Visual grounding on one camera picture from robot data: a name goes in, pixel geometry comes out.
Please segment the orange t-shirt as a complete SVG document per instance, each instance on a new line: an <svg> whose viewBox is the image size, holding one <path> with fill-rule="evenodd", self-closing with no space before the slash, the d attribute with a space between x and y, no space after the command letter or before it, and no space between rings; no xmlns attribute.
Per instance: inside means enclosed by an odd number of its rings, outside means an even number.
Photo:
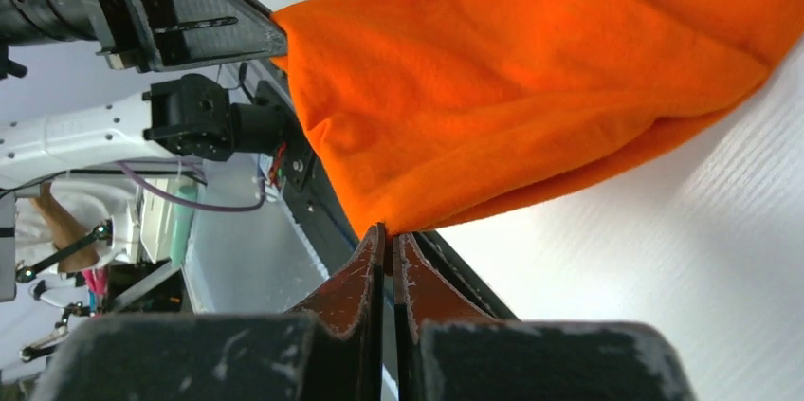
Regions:
<svg viewBox="0 0 804 401"><path fill-rule="evenodd" d="M756 93L803 0L307 0L275 12L303 132L352 229L579 191Z"/></svg>

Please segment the person in white coat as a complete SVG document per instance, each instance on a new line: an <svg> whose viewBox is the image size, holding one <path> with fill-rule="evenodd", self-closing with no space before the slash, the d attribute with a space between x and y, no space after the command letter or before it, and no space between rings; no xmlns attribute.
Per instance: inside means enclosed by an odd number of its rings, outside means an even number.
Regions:
<svg viewBox="0 0 804 401"><path fill-rule="evenodd" d="M16 201L17 265L32 266L66 248L136 198L137 188L122 178L44 184L40 196Z"/></svg>

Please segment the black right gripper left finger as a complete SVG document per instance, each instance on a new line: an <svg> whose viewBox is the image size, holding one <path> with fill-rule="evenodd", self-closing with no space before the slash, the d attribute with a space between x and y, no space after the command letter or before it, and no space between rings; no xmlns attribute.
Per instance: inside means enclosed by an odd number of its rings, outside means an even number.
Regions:
<svg viewBox="0 0 804 401"><path fill-rule="evenodd" d="M376 224L351 259L290 309L311 317L300 400L378 400L382 391L385 226Z"/></svg>

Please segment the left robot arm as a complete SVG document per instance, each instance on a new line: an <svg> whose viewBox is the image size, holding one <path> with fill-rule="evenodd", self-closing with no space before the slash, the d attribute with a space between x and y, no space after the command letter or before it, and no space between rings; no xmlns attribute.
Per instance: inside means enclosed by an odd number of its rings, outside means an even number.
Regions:
<svg viewBox="0 0 804 401"><path fill-rule="evenodd" d="M283 31L258 0L1 0L1 76L27 68L14 46L94 41L115 70L178 78L104 105L1 127L1 189L138 158L225 161L269 154L292 119L283 102L233 103L205 66L277 57Z"/></svg>

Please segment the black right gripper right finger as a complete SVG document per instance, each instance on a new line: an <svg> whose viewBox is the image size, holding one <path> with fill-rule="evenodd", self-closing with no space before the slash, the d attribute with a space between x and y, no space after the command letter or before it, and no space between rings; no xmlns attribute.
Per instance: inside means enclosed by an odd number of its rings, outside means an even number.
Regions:
<svg viewBox="0 0 804 401"><path fill-rule="evenodd" d="M431 322L483 323L495 317L430 241L405 233L393 237L392 246L399 398L418 400L424 382L419 351L425 326Z"/></svg>

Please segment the background lab equipment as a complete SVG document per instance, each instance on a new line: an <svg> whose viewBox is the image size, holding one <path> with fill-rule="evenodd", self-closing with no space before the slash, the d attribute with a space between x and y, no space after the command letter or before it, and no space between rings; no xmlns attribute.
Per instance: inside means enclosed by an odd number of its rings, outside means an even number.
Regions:
<svg viewBox="0 0 804 401"><path fill-rule="evenodd" d="M129 178L119 175L114 178L128 180L137 188L137 198L128 206L127 210L113 215L113 217L120 217L136 204L139 198L139 187ZM113 178L94 177L77 180L97 182L105 179ZM44 368L44 363L40 360L24 363L19 357L19 351L51 329L53 322L58 318L54 306L43 300L37 301L32 297L33 286L39 281L58 281L69 275L82 275L85 279L84 287L60 287L56 293L63 300L85 301L90 293L99 294L102 291L101 280L105 275L104 269L123 264L125 253L126 251L122 248L113 249L105 243L96 242L46 268L32 282L18 286L15 299L1 304L1 382L3 384L27 378L39 373Z"/></svg>

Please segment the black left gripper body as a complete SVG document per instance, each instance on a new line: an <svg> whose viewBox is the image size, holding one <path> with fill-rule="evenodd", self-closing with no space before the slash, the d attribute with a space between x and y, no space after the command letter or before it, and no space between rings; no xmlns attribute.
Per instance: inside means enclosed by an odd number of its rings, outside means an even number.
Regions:
<svg viewBox="0 0 804 401"><path fill-rule="evenodd" d="M116 70L167 72L283 56L258 0L1 0L1 42L94 42Z"/></svg>

